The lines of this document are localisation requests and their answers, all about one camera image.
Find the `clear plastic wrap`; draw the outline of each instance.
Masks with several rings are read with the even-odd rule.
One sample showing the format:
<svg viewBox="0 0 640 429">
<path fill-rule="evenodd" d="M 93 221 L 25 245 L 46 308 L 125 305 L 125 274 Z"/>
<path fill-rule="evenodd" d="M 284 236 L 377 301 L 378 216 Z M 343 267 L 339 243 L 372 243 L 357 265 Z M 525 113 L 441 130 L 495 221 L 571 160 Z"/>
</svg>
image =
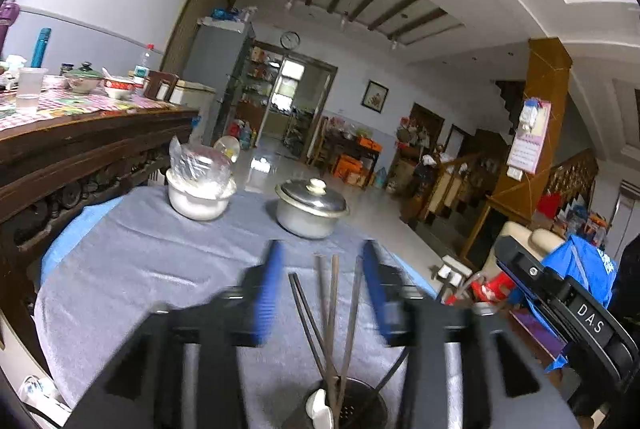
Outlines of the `clear plastic wrap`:
<svg viewBox="0 0 640 429">
<path fill-rule="evenodd" d="M 217 199 L 231 183 L 231 161 L 209 146 L 182 145 L 174 136 L 169 144 L 169 156 L 174 178 L 194 196 Z"/>
</svg>

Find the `plastic bottle with red cap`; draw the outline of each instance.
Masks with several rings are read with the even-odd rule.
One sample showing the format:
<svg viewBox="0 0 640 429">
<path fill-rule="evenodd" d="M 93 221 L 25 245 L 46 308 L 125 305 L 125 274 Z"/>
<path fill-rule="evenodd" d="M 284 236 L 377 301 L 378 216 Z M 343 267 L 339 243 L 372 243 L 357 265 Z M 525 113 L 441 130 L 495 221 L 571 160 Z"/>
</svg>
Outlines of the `plastic bottle with red cap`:
<svg viewBox="0 0 640 429">
<path fill-rule="evenodd" d="M 151 58 L 151 52 L 154 49 L 153 44 L 146 45 L 146 50 L 140 56 L 140 62 L 136 65 L 136 68 L 133 70 L 133 79 L 136 83 L 143 85 L 145 83 L 146 77 L 149 75 L 149 61 Z"/>
</svg>

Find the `gray cloth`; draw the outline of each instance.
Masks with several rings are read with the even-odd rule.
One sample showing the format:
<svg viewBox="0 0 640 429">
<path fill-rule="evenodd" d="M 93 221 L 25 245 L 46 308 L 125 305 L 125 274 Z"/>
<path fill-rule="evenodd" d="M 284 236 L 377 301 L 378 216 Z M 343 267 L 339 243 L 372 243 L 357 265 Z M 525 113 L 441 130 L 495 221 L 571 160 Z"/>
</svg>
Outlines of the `gray cloth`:
<svg viewBox="0 0 640 429">
<path fill-rule="evenodd" d="M 366 237 L 344 221 L 326 239 L 296 237 L 276 223 L 275 204 L 238 192 L 223 216 L 200 223 L 176 213 L 164 188 L 142 187 L 101 219 L 52 271 L 36 301 L 40 344 L 66 401 L 71 406 L 79 401 L 152 304 L 186 307 L 207 301 L 257 265 L 269 239 L 286 243 L 286 271 L 300 276 L 318 322 L 313 254 L 340 255 L 334 358 L 341 369 L 353 268 Z M 399 353 L 379 336 L 363 284 L 349 375 L 376 385 Z M 252 429 L 279 427 L 320 379 L 286 275 L 271 337 L 262 348 L 242 348 L 240 361 Z M 382 391 L 389 426 L 403 377 L 404 366 Z"/>
</svg>

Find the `green lid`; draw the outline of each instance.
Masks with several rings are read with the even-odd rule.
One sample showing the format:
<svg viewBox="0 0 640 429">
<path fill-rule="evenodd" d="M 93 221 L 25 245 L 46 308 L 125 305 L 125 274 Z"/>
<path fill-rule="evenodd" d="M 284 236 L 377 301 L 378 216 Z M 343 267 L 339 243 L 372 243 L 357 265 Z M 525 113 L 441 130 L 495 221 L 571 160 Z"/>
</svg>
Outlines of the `green lid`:
<svg viewBox="0 0 640 429">
<path fill-rule="evenodd" d="M 104 79 L 104 75 L 91 69 L 91 63 L 89 62 L 82 63 L 81 67 L 68 71 L 66 75 L 75 75 L 85 79 Z"/>
</svg>

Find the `blue thermos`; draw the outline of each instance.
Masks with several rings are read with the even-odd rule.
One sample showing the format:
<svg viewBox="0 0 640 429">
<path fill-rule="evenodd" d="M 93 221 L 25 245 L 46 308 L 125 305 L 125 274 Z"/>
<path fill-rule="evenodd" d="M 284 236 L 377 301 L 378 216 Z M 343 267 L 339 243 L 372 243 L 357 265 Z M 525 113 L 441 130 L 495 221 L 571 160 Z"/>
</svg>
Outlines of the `blue thermos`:
<svg viewBox="0 0 640 429">
<path fill-rule="evenodd" d="M 36 48 L 33 51 L 33 58 L 31 59 L 31 68 L 42 68 L 42 60 L 44 59 L 44 51 L 47 49 L 47 43 L 51 36 L 50 28 L 43 28 L 38 36 Z"/>
</svg>

